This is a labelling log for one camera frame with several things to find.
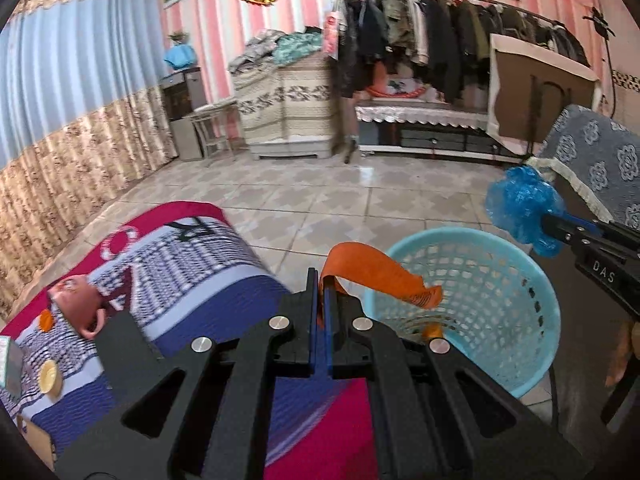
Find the brown cardboard piece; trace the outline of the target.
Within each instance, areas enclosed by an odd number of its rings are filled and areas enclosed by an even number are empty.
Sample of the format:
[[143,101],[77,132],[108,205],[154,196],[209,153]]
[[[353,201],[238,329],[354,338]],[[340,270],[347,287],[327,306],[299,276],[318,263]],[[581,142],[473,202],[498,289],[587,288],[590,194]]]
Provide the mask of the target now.
[[49,434],[22,415],[16,416],[16,423],[18,430],[40,460],[54,470],[55,446]]

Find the cream round plastic lid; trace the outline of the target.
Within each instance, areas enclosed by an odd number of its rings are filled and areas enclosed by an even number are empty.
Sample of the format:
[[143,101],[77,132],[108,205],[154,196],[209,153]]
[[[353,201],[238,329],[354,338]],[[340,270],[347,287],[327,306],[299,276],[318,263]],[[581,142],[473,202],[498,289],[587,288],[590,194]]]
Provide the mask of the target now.
[[63,374],[52,359],[45,360],[38,374],[40,392],[50,399],[57,399],[63,388]]

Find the pile of clothes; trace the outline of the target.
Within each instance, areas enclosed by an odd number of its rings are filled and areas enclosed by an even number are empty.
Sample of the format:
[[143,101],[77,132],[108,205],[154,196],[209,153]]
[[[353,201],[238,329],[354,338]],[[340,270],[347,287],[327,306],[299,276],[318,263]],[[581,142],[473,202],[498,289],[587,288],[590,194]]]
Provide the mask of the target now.
[[264,29],[250,38],[243,52],[228,64],[231,75],[246,72],[262,64],[288,66],[321,49],[322,30],[306,27],[303,32],[286,34],[282,30]]

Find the water dispenser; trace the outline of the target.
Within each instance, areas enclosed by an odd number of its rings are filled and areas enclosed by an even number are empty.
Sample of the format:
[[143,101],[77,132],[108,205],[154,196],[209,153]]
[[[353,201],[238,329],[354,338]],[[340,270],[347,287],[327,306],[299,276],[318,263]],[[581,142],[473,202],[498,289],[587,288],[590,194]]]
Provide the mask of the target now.
[[178,70],[160,81],[169,127],[178,157],[186,162],[200,160],[204,152],[191,115],[207,103],[199,67]]

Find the blue covered water bottle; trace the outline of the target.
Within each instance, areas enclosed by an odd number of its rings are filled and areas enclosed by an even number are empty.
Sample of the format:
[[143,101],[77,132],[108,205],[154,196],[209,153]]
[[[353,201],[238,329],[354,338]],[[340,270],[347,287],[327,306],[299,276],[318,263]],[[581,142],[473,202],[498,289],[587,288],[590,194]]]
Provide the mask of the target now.
[[164,62],[172,70],[184,70],[198,65],[198,56],[189,44],[189,36],[178,30],[173,32],[169,39],[171,47],[165,52]]

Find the black rectangular case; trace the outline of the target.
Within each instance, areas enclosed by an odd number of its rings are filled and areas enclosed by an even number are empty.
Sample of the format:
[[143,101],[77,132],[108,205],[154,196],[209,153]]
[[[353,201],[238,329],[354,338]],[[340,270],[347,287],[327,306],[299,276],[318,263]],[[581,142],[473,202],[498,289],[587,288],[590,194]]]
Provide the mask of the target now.
[[128,311],[110,318],[93,342],[117,402],[160,380],[168,371],[164,358]]

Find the brown framed board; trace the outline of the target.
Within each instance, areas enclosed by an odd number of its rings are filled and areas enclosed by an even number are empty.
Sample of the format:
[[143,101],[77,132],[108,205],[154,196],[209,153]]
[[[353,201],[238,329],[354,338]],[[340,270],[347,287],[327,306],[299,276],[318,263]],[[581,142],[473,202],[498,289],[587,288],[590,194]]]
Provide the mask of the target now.
[[525,155],[544,142],[570,104],[596,110],[601,81],[559,53],[504,35],[490,36],[487,133]]

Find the pink metal mug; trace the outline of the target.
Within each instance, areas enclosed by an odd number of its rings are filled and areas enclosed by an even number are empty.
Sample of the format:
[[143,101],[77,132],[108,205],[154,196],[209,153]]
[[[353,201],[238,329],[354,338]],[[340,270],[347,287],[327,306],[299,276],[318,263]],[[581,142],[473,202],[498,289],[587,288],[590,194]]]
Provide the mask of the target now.
[[105,326],[103,297],[87,275],[62,278],[49,289],[49,297],[82,338],[93,340]]

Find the small wooden stool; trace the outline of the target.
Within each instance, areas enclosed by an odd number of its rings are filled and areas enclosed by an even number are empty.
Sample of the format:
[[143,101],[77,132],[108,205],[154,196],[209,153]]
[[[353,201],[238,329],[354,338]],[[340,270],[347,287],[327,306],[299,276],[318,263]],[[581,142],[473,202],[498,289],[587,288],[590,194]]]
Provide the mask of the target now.
[[238,110],[238,100],[227,98],[196,108],[186,119],[194,127],[205,159],[228,152],[235,159],[231,139],[226,128],[231,115]]

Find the patterned cloth covered cabinet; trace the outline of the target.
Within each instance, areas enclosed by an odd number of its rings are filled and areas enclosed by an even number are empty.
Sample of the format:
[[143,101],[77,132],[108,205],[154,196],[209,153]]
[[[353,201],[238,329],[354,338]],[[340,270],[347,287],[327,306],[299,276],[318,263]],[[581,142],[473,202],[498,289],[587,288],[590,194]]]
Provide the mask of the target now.
[[340,101],[329,59],[263,60],[232,76],[242,136],[256,158],[329,158],[341,140]]

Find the blue floral covered furniture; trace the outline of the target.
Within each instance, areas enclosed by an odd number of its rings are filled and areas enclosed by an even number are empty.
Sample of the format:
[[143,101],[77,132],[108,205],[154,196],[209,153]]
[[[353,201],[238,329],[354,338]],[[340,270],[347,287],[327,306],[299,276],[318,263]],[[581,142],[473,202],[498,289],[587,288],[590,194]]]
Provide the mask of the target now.
[[[551,178],[572,216],[638,228],[639,137],[618,122],[570,105],[529,163]],[[560,431],[594,462],[629,414],[622,408],[610,424],[601,420],[602,408],[632,352],[631,318],[576,269],[570,248],[537,262],[561,308],[560,345],[553,363]]]

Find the low tv stand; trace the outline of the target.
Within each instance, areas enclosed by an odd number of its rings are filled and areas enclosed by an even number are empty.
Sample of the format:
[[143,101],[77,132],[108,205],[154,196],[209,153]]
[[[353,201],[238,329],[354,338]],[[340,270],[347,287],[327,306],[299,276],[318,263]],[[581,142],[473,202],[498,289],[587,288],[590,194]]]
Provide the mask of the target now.
[[394,154],[517,164],[488,134],[484,110],[417,100],[371,100],[355,106],[357,146],[365,155]]

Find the orange plastic wrapper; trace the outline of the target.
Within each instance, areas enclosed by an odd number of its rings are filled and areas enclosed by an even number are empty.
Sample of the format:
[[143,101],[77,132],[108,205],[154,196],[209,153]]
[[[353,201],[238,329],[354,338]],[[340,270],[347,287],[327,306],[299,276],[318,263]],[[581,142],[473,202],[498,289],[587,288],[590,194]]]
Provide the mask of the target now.
[[436,308],[444,299],[442,286],[425,285],[423,278],[410,273],[384,252],[358,242],[343,242],[330,250],[320,273],[320,292],[327,278],[334,278],[335,289],[342,294],[345,289],[339,278],[423,310]]

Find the blue plastic wrapper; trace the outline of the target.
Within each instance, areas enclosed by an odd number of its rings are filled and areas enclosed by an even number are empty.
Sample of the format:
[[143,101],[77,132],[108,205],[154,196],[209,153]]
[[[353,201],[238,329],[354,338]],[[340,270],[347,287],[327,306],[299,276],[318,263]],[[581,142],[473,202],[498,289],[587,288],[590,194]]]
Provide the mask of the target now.
[[511,168],[502,180],[489,185],[485,210],[494,226],[517,242],[532,246],[537,255],[553,258],[560,252],[561,243],[544,234],[542,216],[562,217],[564,202],[535,168]]

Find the teal tissue box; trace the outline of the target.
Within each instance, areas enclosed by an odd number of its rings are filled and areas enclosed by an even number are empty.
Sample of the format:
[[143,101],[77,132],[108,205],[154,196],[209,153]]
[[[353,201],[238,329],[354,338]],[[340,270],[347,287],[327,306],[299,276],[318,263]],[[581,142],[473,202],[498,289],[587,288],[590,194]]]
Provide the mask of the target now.
[[22,394],[24,352],[9,336],[0,337],[0,386],[14,399]]

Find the light blue plastic basket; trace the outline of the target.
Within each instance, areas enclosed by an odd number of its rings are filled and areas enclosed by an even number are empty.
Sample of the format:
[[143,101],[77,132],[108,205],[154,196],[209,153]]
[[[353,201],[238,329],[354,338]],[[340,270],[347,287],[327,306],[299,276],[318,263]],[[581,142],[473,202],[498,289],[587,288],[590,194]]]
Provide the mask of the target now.
[[364,292],[363,311],[419,342],[428,324],[493,380],[521,398],[551,366],[561,335],[558,298],[541,267],[518,246],[480,230],[442,226],[413,234],[390,258],[431,286],[442,302],[423,310],[382,292]]

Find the blue and floral curtain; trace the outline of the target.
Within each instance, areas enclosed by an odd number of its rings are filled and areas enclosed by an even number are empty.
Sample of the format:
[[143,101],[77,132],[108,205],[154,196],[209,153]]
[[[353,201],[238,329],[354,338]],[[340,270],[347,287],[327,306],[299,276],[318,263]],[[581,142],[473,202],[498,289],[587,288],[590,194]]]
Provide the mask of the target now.
[[20,0],[1,31],[1,314],[176,156],[158,0]]

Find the clothes rack with garments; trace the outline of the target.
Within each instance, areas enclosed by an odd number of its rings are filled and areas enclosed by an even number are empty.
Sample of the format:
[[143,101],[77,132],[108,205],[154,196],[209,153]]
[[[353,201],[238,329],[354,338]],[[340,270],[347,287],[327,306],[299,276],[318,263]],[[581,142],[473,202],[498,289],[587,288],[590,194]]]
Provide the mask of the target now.
[[332,0],[322,50],[336,64],[346,99],[423,99],[458,104],[485,89],[490,40],[507,36],[587,64],[561,22],[482,0]]

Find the small orange plastic lid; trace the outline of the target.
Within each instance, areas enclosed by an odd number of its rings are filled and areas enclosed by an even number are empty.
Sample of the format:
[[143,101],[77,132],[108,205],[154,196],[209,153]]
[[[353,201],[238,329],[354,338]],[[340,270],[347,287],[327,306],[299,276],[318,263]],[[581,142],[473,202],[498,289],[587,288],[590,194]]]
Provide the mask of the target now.
[[43,309],[40,312],[40,315],[38,318],[39,329],[43,333],[47,333],[47,332],[50,332],[50,330],[52,330],[54,324],[55,324],[55,319],[52,312],[49,309]]

